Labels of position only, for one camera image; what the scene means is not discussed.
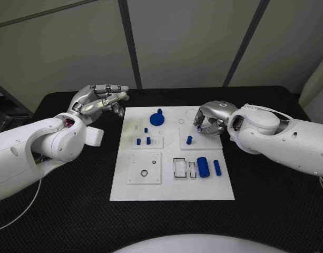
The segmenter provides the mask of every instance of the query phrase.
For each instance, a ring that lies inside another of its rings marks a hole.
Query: silver robot hand
[[[100,118],[103,111],[114,111],[123,117],[124,108],[118,100],[129,100],[127,91],[127,86],[87,85],[75,94],[67,112],[78,116],[87,125]]]
[[[237,110],[234,104],[225,101],[211,101],[199,107],[195,115],[193,125],[202,126],[205,117],[211,122],[211,126],[199,128],[199,132],[211,135],[221,135],[228,125],[229,115]]]

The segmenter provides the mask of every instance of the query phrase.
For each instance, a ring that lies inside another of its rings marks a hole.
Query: table
[[[65,112],[75,92],[46,95],[33,120]],[[202,105],[225,100],[267,106],[309,120],[281,86],[130,90],[131,106]],[[23,217],[0,231],[0,251],[97,251],[149,238],[209,233],[250,239],[289,252],[323,249],[323,190],[317,177],[245,153],[221,136],[235,201],[110,202],[123,118],[103,114],[93,127],[106,131],[101,147],[44,178]],[[0,202],[0,226],[25,210],[38,183]]]

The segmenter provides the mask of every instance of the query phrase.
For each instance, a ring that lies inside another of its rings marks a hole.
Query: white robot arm
[[[0,133],[0,200],[71,162],[84,144],[101,145],[104,132],[87,125],[106,110],[123,116],[117,101],[129,99],[127,91],[127,86],[88,85],[75,94],[67,113]],[[48,160],[36,163],[32,151]]]
[[[208,102],[195,116],[201,126],[205,117],[212,123],[199,132],[222,134],[250,154],[264,154],[274,162],[323,177],[323,125],[293,119],[280,120],[268,108],[245,105],[241,109],[224,101]]]

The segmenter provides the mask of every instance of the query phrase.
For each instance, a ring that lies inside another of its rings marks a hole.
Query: robotic hand
[[[67,113],[0,133],[0,200],[71,162],[84,144],[101,145],[104,132],[87,125],[103,111],[113,110],[123,116],[117,102],[129,100],[127,91],[127,86],[88,85],[75,94]],[[32,151],[48,160],[36,163]]]
[[[204,134],[228,130],[231,141],[250,154],[264,154],[274,162],[323,177],[323,125],[296,120],[280,120],[270,108],[248,105],[238,109],[231,103],[205,103],[195,116],[201,126],[208,117],[211,126],[199,128]]]

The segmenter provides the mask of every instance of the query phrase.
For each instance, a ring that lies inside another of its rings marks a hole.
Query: white wall
[[[258,2],[129,1],[143,88],[222,86]]]
[[[0,28],[0,86],[32,112],[46,94],[106,83],[136,88],[116,0]]]
[[[0,0],[0,23],[77,2],[81,0]]]
[[[323,0],[271,0],[229,86],[300,93],[323,59]]]

